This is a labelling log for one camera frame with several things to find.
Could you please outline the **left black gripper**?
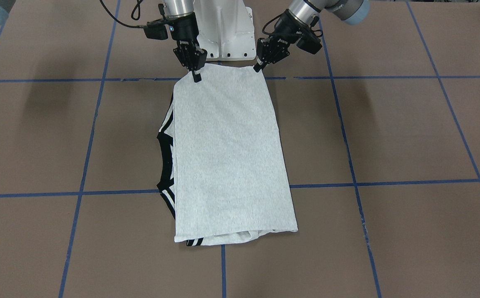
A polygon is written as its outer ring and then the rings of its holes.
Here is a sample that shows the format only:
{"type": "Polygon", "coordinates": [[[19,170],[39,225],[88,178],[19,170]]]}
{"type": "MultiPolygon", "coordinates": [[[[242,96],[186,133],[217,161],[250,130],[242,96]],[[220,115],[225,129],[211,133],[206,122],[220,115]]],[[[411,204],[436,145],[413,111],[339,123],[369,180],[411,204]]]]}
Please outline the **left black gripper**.
{"type": "Polygon", "coordinates": [[[304,27],[291,11],[284,11],[268,21],[262,28],[262,33],[267,35],[266,38],[257,40],[257,61],[253,70],[259,73],[268,64],[276,64],[289,56],[289,46],[298,41],[300,29],[304,27]]]}

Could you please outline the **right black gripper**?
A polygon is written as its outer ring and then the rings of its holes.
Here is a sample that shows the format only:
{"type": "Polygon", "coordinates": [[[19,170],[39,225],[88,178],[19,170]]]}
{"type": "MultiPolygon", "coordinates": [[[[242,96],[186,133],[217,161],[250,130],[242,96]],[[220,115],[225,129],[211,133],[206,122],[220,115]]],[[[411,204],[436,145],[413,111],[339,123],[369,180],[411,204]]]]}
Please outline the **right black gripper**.
{"type": "Polygon", "coordinates": [[[173,49],[182,66],[191,70],[193,81],[202,81],[201,68],[207,59],[207,51],[200,47],[198,42],[199,28],[196,15],[189,14],[172,19],[170,33],[176,41],[177,47],[173,49]]]}

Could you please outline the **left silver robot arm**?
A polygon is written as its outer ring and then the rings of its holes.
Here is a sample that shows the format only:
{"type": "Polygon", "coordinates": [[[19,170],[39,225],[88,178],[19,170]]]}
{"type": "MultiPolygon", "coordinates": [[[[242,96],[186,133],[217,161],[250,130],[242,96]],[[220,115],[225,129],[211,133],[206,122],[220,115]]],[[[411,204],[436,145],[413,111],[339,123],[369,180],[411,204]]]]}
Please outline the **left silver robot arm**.
{"type": "Polygon", "coordinates": [[[287,58],[289,47],[296,45],[302,51],[315,55],[322,48],[323,31],[314,29],[319,15],[328,11],[342,22],[356,25],[362,22],[370,11],[368,0],[294,0],[280,15],[262,28],[265,38],[259,38],[256,45],[257,62],[253,69],[260,72],[269,64],[276,64],[287,58]]]}

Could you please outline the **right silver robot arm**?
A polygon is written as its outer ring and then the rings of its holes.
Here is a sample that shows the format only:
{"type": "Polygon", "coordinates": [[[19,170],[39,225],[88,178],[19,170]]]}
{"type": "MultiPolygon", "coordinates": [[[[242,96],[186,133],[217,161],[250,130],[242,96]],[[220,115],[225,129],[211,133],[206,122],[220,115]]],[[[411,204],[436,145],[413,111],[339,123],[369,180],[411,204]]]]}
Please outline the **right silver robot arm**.
{"type": "Polygon", "coordinates": [[[202,80],[200,70],[205,66],[207,51],[200,47],[198,20],[192,0],[163,0],[166,24],[176,41],[174,53],[182,66],[187,68],[195,83],[202,80]]]}

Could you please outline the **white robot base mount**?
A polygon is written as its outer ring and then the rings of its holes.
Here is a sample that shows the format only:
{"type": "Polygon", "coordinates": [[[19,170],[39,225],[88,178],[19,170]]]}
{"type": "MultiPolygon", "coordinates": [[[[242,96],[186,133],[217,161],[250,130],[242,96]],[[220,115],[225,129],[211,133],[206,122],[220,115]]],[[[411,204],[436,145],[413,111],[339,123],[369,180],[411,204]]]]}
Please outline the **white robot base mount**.
{"type": "Polygon", "coordinates": [[[256,56],[252,9],[243,0],[195,0],[200,47],[208,62],[253,60],[256,56]]]}

